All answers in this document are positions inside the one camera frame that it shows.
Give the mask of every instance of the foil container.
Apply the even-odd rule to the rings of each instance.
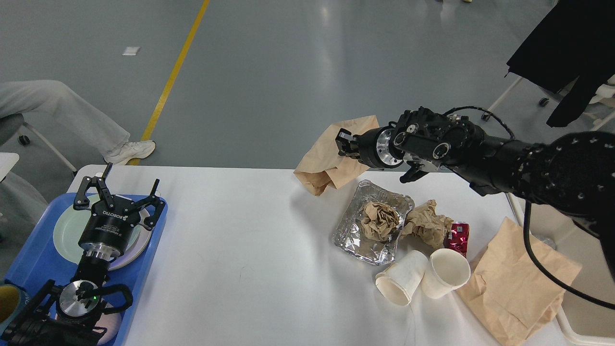
[[[391,232],[388,241],[375,241],[363,235],[361,220],[365,216],[365,205],[369,202],[387,204],[399,216],[399,224]],[[369,180],[362,180],[331,240],[335,246],[362,261],[373,265],[389,264],[395,259],[397,241],[406,215],[414,207],[415,202],[410,197],[387,191]]]

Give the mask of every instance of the black cloth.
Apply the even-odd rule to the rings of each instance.
[[[578,77],[547,120],[565,127],[615,74],[615,0],[560,0],[508,60],[509,71],[554,93]]]

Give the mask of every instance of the gray pants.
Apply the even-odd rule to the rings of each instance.
[[[130,134],[62,82],[0,83],[0,118],[37,112],[51,116],[101,155],[116,154]]]

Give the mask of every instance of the blue tray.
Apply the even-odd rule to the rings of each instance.
[[[125,196],[135,201],[146,197],[139,195]],[[73,206],[74,198],[75,193],[67,193],[54,199],[49,204],[32,234],[30,234],[30,237],[28,237],[28,240],[23,245],[19,255],[17,255],[17,258],[9,268],[6,279],[17,286],[25,288],[30,297],[33,297],[49,279],[55,280],[57,285],[68,284],[77,270],[77,265],[64,259],[55,250],[54,246],[55,224],[66,208]],[[128,265],[109,272],[111,279],[107,285],[122,283],[128,286],[132,291],[134,304],[128,310],[122,312],[122,324],[117,335],[107,342],[105,346],[120,346],[126,339],[132,318],[137,309],[139,296],[145,284],[145,278],[147,278],[149,267],[154,260],[154,254],[160,242],[167,218],[167,207],[162,211],[156,227],[152,230],[149,244],[141,255]],[[146,210],[150,215],[154,214],[152,206],[147,207]],[[113,306],[123,304],[123,298],[120,294],[105,297],[105,300]],[[6,346],[7,342],[0,340],[0,345]]]

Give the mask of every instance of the gray floor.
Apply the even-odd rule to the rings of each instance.
[[[551,2],[212,0],[154,131],[158,149],[141,164],[294,168],[335,121],[488,107],[516,78],[503,78],[506,61]],[[0,81],[63,81],[138,140],[200,5],[0,2]],[[126,46],[142,48],[123,57]],[[519,139],[550,142],[591,127],[580,119],[549,128],[554,105],[539,108],[541,97],[524,82],[497,109]],[[76,166],[103,163],[53,121],[26,118]],[[494,121],[481,124],[505,135]],[[20,154],[14,172],[46,199],[66,191],[72,175],[40,143],[0,150]]]

